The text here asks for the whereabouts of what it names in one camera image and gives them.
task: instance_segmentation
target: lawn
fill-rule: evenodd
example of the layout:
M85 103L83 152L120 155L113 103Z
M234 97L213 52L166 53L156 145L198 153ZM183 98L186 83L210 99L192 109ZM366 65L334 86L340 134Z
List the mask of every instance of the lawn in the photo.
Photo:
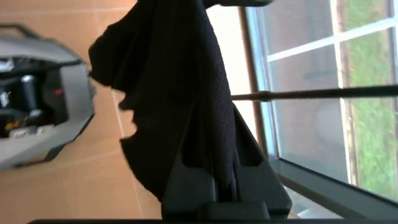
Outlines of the lawn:
M385 0L341 0L345 30L385 18ZM392 83L392 61L386 30L345 44L350 86ZM359 186L398 200L396 183L396 112L392 98L349 100L353 112Z

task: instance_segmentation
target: black fabric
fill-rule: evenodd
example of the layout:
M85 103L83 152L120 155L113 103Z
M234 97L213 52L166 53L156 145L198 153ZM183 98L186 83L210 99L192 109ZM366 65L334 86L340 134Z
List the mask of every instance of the black fabric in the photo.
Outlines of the black fabric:
M119 107L134 110L137 132L121 145L145 188L162 200L191 108L205 135L190 137L184 146L188 165L202 166L209 152L219 187L228 187L235 147L233 104L202 0L138 1L96 40L89 55L91 77L125 92Z

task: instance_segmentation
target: window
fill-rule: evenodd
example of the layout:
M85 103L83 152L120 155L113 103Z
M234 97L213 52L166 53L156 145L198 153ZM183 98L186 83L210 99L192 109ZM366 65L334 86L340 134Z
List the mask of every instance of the window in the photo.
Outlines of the window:
M285 0L247 8L259 90L397 84L397 14L395 0ZM378 201L398 209L397 98L261 104L267 153L283 184L344 218L371 215L339 209L329 200L351 209L349 202L309 185L320 178L334 194L341 187L372 200L369 206ZM316 180L302 182L293 173Z

